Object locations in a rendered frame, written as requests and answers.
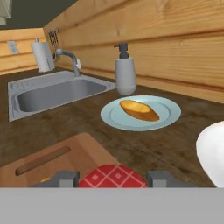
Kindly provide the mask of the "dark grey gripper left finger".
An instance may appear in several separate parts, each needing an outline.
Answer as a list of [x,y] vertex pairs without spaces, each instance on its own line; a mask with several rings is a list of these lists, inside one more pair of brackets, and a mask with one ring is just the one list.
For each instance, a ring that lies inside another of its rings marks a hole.
[[80,173],[78,171],[57,171],[49,180],[38,182],[32,187],[77,187]]

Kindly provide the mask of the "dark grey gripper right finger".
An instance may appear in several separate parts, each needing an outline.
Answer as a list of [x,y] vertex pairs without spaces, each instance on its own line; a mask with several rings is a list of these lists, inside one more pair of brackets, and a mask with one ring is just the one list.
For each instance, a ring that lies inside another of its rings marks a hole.
[[174,178],[168,171],[147,171],[146,177],[148,187],[195,187],[194,184]]

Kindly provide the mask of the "wooden cutting board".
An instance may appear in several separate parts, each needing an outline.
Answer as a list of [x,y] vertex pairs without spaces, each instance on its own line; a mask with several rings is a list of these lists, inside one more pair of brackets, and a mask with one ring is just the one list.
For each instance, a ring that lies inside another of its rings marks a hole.
[[80,176],[101,165],[118,164],[90,134],[81,133],[0,168],[0,187],[27,187],[58,171]]

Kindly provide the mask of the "white round object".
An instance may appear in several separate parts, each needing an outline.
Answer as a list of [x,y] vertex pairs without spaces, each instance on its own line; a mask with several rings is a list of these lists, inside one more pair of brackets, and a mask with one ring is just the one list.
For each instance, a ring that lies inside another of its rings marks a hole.
[[206,175],[224,188],[224,121],[203,129],[196,141],[197,157]]

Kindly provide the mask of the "golden brown bread loaf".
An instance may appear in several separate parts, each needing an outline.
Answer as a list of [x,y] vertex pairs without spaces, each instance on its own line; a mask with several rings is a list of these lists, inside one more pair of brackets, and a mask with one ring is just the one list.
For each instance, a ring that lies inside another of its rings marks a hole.
[[119,102],[122,109],[130,116],[139,120],[155,122],[159,120],[159,115],[148,105],[132,100]]

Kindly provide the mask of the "light blue plate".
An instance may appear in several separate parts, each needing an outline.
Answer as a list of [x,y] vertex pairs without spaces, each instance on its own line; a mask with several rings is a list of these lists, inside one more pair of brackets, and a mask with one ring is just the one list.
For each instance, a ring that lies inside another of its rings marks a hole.
[[[132,100],[149,105],[159,115],[159,120],[148,122],[136,119],[124,112],[120,101]],[[109,126],[119,130],[148,131],[158,130],[175,123],[181,116],[180,106],[170,99],[155,95],[132,95],[119,98],[105,105],[101,119]]]

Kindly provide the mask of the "stainless steel sink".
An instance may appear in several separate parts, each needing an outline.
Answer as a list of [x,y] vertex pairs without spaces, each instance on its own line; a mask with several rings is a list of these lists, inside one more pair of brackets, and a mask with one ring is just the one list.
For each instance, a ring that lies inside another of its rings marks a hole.
[[8,83],[9,121],[54,109],[116,88],[112,81],[60,71]]

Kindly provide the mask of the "grey soap dispenser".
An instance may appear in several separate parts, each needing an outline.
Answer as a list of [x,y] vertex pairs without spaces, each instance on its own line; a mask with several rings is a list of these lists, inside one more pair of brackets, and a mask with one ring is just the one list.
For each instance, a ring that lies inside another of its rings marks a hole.
[[128,54],[128,43],[122,42],[119,48],[119,58],[115,60],[115,86],[120,95],[132,95],[137,89],[135,64]]

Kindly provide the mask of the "grey sink tap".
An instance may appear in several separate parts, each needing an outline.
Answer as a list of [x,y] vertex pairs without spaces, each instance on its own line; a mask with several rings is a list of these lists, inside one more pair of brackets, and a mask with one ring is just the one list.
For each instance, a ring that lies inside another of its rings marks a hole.
[[81,69],[81,62],[76,58],[76,56],[72,52],[65,51],[63,49],[57,49],[56,52],[52,54],[53,60],[58,60],[59,56],[67,56],[73,62],[73,72],[75,77],[79,77],[80,69]]

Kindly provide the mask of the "white paper towel roll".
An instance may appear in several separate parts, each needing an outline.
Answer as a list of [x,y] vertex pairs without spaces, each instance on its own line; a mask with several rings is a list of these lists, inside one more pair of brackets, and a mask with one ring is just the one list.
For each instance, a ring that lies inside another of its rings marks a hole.
[[31,44],[31,49],[40,73],[50,72],[55,68],[47,42],[40,42],[38,38],[35,38],[35,42]]

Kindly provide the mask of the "white wall socket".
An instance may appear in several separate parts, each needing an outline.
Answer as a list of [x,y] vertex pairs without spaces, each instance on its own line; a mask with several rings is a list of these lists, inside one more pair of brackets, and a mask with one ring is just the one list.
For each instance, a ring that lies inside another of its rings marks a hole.
[[7,44],[11,54],[18,54],[18,47],[15,41],[8,41]]

